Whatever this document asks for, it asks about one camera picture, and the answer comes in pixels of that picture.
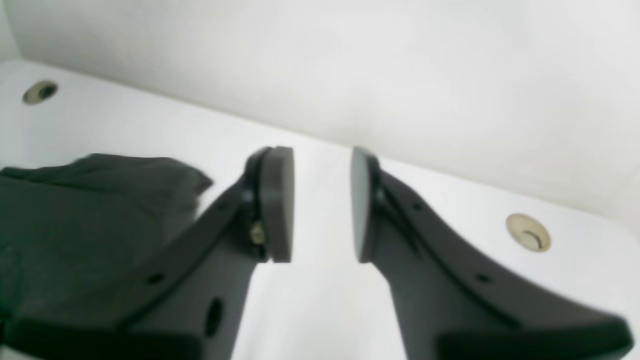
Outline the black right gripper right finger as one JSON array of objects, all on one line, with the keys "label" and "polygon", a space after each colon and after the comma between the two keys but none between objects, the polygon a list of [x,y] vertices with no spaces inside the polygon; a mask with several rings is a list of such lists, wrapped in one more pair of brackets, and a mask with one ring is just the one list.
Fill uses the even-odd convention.
[{"label": "black right gripper right finger", "polygon": [[544,289],[483,254],[356,146],[353,241],[390,287],[409,360],[619,360],[626,320]]}]

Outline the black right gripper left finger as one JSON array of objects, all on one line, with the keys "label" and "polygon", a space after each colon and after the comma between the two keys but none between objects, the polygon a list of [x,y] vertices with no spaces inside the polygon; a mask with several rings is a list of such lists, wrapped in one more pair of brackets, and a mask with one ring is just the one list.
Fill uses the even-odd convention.
[{"label": "black right gripper left finger", "polygon": [[293,255],[295,157],[266,146],[177,240],[95,291],[19,312],[2,344],[42,360],[229,360],[258,264]]}]

